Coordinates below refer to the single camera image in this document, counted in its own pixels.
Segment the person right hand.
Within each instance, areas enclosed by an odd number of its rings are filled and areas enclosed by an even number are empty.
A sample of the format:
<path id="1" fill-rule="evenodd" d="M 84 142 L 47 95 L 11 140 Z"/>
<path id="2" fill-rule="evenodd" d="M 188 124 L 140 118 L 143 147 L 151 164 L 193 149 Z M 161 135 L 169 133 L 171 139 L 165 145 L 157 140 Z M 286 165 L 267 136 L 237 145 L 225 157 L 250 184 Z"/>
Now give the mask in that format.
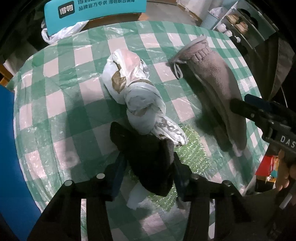
<path id="1" fill-rule="evenodd" d="M 278 153 L 278 170 L 277 178 L 275 182 L 275 188 L 277 191 L 287 188 L 290 180 L 289 178 L 295 179 L 295 165 L 288 167 L 287 163 L 284 161 L 285 152 L 280 150 Z"/>

